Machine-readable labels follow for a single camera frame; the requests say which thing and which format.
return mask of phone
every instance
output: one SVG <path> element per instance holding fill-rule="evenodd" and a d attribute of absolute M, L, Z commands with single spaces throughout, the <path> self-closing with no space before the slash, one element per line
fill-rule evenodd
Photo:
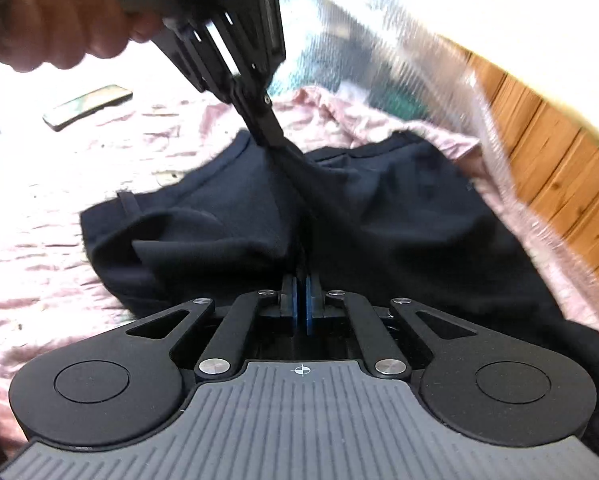
<path fill-rule="evenodd" d="M 46 112 L 42 118 L 54 131 L 58 132 L 78 119 L 94 114 L 107 106 L 122 104 L 132 97 L 131 90 L 117 85 L 109 85 L 57 106 Z"/>

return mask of plastic wrap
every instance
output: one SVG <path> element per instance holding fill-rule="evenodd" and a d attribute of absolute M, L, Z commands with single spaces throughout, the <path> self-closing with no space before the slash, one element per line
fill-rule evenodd
<path fill-rule="evenodd" d="M 478 137 L 484 162 L 508 211 L 552 252 L 595 307 L 599 281 L 515 192 L 509 161 L 475 73 L 447 41 L 397 0 L 280 0 L 288 60 L 270 88 L 279 94 L 317 84 L 403 120 L 423 119 Z M 553 293 L 559 300 L 560 291 Z"/>

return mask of silver screw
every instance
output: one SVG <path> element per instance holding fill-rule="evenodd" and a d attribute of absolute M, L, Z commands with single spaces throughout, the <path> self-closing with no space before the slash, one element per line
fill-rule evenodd
<path fill-rule="evenodd" d="M 397 375 L 406 372 L 406 365 L 398 359 L 382 359 L 375 363 L 375 370 L 384 375 Z"/>
<path fill-rule="evenodd" d="M 230 363 L 225 359 L 212 357 L 211 359 L 205 359 L 200 363 L 200 371 L 208 375 L 217 375 L 228 372 Z"/>

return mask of pink cloth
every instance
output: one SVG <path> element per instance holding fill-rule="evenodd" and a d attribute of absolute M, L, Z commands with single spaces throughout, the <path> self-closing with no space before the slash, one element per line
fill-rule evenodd
<path fill-rule="evenodd" d="M 404 123 L 320 88 L 275 100 L 275 113 L 304 151 L 359 146 L 405 128 L 432 142 L 473 178 L 522 241 L 566 317 L 599 330 L 595 311 L 557 257 L 503 206 L 477 139 Z M 36 355 L 131 320 L 86 259 L 79 213 L 120 189 L 176 182 L 227 147 L 241 127 L 233 108 L 205 94 L 152 106 L 131 102 L 60 134 L 44 130 L 3 146 L 0 157 L 10 163 L 0 166 L 0 439 L 9 452 L 25 442 L 8 404 L 14 373 Z"/>

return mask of human hand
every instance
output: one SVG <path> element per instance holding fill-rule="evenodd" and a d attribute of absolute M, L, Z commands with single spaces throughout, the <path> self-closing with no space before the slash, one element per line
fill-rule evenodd
<path fill-rule="evenodd" d="M 0 62 L 18 72 L 45 61 L 72 68 L 84 54 L 115 57 L 129 38 L 143 43 L 161 27 L 153 12 L 126 15 L 119 0 L 11 0 L 0 6 Z"/>

